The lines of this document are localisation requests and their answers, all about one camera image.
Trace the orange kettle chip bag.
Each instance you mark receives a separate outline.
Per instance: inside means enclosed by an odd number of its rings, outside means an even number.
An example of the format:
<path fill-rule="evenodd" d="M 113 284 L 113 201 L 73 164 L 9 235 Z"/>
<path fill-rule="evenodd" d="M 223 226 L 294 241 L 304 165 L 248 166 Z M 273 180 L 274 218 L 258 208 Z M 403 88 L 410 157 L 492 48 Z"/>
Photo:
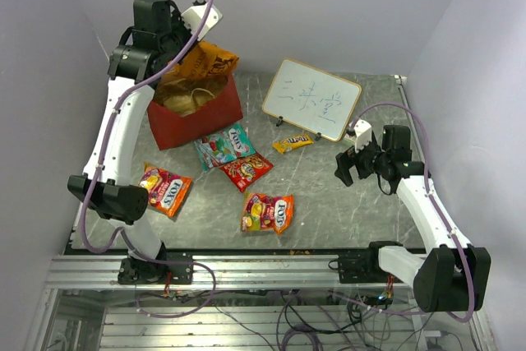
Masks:
<path fill-rule="evenodd" d="M 228 76 L 238 66 L 239 56 L 215 44 L 201 41 L 187 56 L 167 72 L 162 84 L 181 79 L 201 81 L 208 78 Z"/>

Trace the brown kraft chip bag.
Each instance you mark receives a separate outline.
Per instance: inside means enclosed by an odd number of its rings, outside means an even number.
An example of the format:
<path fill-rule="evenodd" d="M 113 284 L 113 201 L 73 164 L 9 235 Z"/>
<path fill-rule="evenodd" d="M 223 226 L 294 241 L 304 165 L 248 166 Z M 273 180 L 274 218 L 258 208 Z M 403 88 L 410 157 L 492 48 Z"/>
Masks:
<path fill-rule="evenodd" d="M 172 113 L 185 117 L 216 99 L 227 83 L 226 76 L 205 78 L 199 81 L 178 78 L 159 85 L 153 102 Z"/>

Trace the red brown paper bag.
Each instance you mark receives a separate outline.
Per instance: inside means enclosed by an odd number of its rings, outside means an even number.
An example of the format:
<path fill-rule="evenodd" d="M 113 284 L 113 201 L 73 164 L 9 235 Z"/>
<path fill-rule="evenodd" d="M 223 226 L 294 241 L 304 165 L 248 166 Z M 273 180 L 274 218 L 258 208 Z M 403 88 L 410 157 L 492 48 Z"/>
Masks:
<path fill-rule="evenodd" d="M 180 116 L 151 101 L 147 108 L 147 116 L 150 130 L 160 150 L 185 145 L 243 118 L 242 106 L 232 74 L 228 75 L 219 95 L 194 113 Z"/>

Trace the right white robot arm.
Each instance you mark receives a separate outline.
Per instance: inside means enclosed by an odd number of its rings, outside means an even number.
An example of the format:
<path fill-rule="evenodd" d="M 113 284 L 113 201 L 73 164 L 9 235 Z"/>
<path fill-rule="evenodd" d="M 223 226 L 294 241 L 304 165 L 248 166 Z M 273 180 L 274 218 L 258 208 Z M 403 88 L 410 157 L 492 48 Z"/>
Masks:
<path fill-rule="evenodd" d="M 424 243 L 419 257 L 400 242 L 370 242 L 362 252 L 339 258 L 343 284 L 374 282 L 393 275 L 413 290 L 424 312 L 476 312 L 482 308 L 491 267 L 484 247 L 475 247 L 454 224 L 436 193 L 422 161 L 412 159 L 411 130 L 386 125 L 378 142 L 371 125 L 359 120 L 350 128 L 352 145 L 337 154 L 335 176 L 352 186 L 351 172 L 360 179 L 375 176 L 388 183 L 407 208 Z"/>

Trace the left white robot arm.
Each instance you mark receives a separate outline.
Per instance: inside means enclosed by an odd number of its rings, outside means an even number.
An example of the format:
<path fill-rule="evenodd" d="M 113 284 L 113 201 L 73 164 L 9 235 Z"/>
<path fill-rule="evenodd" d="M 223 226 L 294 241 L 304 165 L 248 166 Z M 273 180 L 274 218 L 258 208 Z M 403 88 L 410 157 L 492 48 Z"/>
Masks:
<path fill-rule="evenodd" d="M 95 146 L 82 174 L 67 182 L 81 203 L 77 230 L 85 248 L 102 254 L 113 245 L 90 243 L 85 220 L 92 210 L 113 226 L 111 239 L 122 237 L 128 257 L 140 261 L 138 272 L 150 283 L 166 276 L 168 263 L 159 257 L 164 244 L 145 218 L 147 191 L 132 184 L 132 155 L 161 77 L 221 20 L 213 2 L 195 0 L 180 12 L 173 0 L 134 0 L 133 23 L 109 56 L 108 96 Z"/>

